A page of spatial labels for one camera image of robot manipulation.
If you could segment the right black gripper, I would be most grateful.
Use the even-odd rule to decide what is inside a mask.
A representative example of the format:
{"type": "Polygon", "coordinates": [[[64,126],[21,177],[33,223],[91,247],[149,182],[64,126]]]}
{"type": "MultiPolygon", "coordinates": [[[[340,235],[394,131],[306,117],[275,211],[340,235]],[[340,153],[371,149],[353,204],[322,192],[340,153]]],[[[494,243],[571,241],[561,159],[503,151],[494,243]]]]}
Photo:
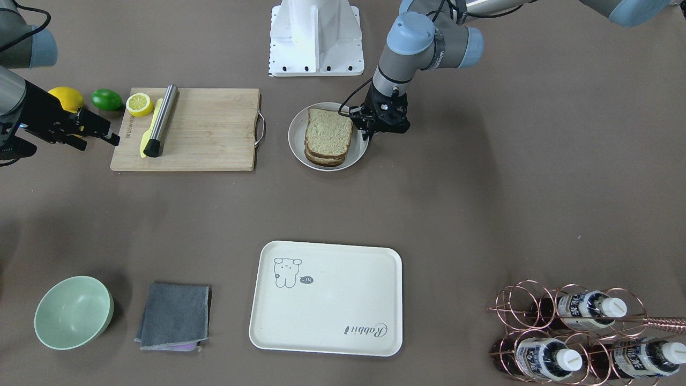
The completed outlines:
{"type": "Polygon", "coordinates": [[[24,80],[22,86],[19,101],[2,114],[2,152],[36,152],[34,144],[17,136],[21,128],[45,142],[65,144],[79,151],[86,150],[83,137],[102,139],[112,146],[120,144],[109,120],[85,107],[69,112],[58,98],[29,81],[24,80]]]}

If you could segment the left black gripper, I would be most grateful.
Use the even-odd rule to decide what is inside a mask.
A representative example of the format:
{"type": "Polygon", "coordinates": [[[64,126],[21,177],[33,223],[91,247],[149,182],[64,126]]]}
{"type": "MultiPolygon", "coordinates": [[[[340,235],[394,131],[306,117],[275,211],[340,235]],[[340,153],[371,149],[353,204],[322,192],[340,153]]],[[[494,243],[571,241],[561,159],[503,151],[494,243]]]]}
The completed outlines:
{"type": "Polygon", "coordinates": [[[365,141],[370,141],[380,132],[405,134],[410,128],[407,95],[392,91],[391,96],[386,96],[371,85],[364,102],[350,108],[349,117],[354,127],[363,131],[365,141]]]}

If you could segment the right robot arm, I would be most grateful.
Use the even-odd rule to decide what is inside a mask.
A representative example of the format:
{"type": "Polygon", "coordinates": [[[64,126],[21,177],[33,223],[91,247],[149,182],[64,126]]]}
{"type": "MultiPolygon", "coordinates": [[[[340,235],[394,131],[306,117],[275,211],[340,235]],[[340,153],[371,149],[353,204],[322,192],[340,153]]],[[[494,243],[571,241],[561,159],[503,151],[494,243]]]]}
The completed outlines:
{"type": "Polygon", "coordinates": [[[9,166],[35,155],[37,147],[18,137],[24,129],[43,141],[66,144],[84,151],[84,137],[101,139],[118,146],[120,137],[110,122],[87,108],[75,113],[62,108],[56,96],[42,90],[13,69],[46,68],[58,59],[58,48],[47,25],[51,15],[45,10],[1,2],[1,160],[9,166]]]}

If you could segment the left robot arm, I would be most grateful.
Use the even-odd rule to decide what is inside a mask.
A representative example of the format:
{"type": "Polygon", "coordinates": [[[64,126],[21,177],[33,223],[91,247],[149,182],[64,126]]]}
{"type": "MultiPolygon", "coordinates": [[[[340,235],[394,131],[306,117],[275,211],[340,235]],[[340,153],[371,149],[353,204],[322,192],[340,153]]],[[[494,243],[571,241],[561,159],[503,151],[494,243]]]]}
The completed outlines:
{"type": "Polygon", "coordinates": [[[372,76],[341,102],[357,138],[375,149],[438,149],[519,133],[596,138],[649,129],[684,98],[684,1],[637,1],[642,24],[622,25],[620,1],[401,1],[372,76]]]}

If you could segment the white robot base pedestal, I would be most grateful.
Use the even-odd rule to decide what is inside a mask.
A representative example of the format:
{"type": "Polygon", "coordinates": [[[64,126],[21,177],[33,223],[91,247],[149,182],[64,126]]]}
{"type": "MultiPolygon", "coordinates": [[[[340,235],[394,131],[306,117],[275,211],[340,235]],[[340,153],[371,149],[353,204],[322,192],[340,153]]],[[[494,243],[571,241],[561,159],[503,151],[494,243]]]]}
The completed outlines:
{"type": "Polygon", "coordinates": [[[358,7],[348,1],[282,1],[270,15],[269,76],[363,74],[358,7]]]}

